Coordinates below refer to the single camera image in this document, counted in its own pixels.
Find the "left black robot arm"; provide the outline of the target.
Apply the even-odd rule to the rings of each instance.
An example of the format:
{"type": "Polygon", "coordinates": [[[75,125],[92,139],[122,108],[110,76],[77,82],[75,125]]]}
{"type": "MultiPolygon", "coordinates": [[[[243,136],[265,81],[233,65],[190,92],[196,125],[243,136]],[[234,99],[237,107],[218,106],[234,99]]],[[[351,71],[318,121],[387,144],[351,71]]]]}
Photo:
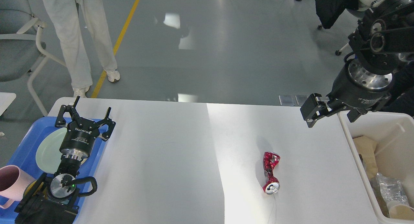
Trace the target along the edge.
{"type": "Polygon", "coordinates": [[[80,96],[73,105],[62,105],[55,127],[65,130],[59,147],[60,163],[52,173],[44,172],[29,185],[15,208],[16,224],[72,224],[79,206],[77,199],[97,191],[93,176],[79,177],[82,162],[92,156],[95,141],[107,141],[116,123],[110,118],[111,107],[102,120],[83,118],[76,110],[80,96]]]}

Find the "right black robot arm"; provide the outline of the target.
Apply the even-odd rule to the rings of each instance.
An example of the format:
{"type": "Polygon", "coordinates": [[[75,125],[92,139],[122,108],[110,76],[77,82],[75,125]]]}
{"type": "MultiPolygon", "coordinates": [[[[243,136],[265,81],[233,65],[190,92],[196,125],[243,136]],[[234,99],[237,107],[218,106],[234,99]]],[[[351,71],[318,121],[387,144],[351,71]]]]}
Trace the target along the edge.
{"type": "Polygon", "coordinates": [[[359,12],[349,36],[351,53],[327,96],[312,93],[300,107],[309,128],[324,118],[348,111],[355,122],[381,110],[391,98],[393,71],[413,60],[413,0],[315,0],[321,25],[330,29],[344,10],[359,12]]]}

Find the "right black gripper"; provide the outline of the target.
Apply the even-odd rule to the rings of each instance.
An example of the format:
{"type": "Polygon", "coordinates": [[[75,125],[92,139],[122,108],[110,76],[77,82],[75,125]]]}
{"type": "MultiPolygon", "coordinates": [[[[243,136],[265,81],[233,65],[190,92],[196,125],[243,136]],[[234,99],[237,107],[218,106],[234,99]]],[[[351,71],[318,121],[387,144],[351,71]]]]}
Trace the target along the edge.
{"type": "Polygon", "coordinates": [[[327,96],[312,93],[300,107],[302,118],[312,128],[324,117],[330,117],[350,106],[349,122],[355,122],[368,112],[380,111],[388,101],[379,101],[393,85],[392,73],[378,75],[369,72],[358,59],[348,60],[333,82],[327,96]]]}

